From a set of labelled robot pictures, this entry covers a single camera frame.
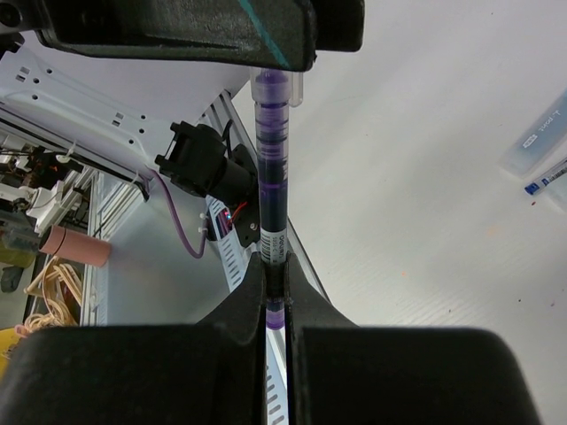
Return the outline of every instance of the marker label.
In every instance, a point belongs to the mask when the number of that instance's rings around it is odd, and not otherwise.
[[[271,265],[283,264],[287,252],[287,230],[268,232],[260,229],[262,260]]]

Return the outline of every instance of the purple cable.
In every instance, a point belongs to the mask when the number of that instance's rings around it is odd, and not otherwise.
[[[181,225],[181,222],[179,221],[179,215],[177,214],[177,210],[175,209],[174,199],[171,198],[171,193],[169,193],[169,189],[167,188],[166,183],[163,181],[163,179],[161,178],[161,176],[159,175],[159,173],[157,171],[152,170],[152,169],[150,169],[150,171],[156,177],[159,185],[161,186],[164,193],[166,194],[167,206],[169,207],[169,212],[171,213],[171,218],[174,222],[175,230],[177,230],[177,235],[179,235],[179,239],[181,239],[183,246],[185,247],[187,252],[194,259],[200,259],[201,257],[203,257],[203,254],[205,253],[206,219],[203,221],[203,232],[202,232],[202,236],[201,236],[201,245],[198,249],[198,252],[195,252],[195,250],[193,249],[193,247],[191,246],[191,244],[187,240],[187,236],[185,235],[185,232],[183,231],[183,226]]]

